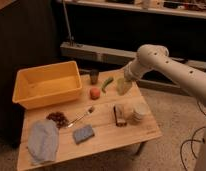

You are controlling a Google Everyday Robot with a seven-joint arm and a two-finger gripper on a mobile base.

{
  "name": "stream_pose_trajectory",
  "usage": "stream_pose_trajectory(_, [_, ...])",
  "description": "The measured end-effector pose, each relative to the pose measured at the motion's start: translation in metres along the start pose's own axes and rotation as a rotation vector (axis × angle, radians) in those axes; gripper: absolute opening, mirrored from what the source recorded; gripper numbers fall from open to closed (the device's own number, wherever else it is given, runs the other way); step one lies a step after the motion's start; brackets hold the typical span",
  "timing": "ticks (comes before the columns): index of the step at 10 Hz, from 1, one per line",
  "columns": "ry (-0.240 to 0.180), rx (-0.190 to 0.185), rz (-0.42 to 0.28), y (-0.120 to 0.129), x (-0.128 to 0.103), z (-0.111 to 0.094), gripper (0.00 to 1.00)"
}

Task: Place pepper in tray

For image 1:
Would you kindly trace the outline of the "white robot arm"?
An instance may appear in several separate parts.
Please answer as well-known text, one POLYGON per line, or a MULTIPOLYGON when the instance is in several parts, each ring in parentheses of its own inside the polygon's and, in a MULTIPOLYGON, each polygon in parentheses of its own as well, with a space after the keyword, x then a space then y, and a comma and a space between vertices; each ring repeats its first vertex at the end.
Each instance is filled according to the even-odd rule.
POLYGON ((172 60, 165 46, 140 46, 136 58, 124 67, 124 77, 137 81, 152 70, 162 73, 206 107, 206 73, 172 60))

